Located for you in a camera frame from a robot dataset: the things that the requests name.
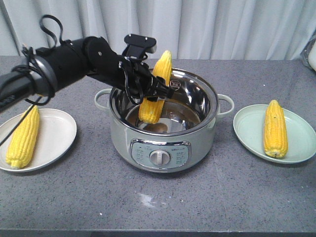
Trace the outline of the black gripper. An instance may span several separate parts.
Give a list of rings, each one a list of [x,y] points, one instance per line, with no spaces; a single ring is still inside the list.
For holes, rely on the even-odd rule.
[[[91,77],[112,87],[126,89],[131,97],[145,97],[156,102],[174,94],[164,78],[152,75],[144,60],[115,53],[102,37],[86,40],[85,55],[93,71]]]

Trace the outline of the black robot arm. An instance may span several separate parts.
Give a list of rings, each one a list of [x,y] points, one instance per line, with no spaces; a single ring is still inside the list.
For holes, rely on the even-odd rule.
[[[116,54],[107,41],[87,37],[64,41],[55,48],[39,48],[26,54],[26,64],[18,65],[0,78],[0,110],[38,94],[47,98],[85,76],[124,90],[133,104],[144,98],[171,98],[173,89],[162,77],[155,77],[143,61],[154,53],[154,38],[129,34],[127,47]]]

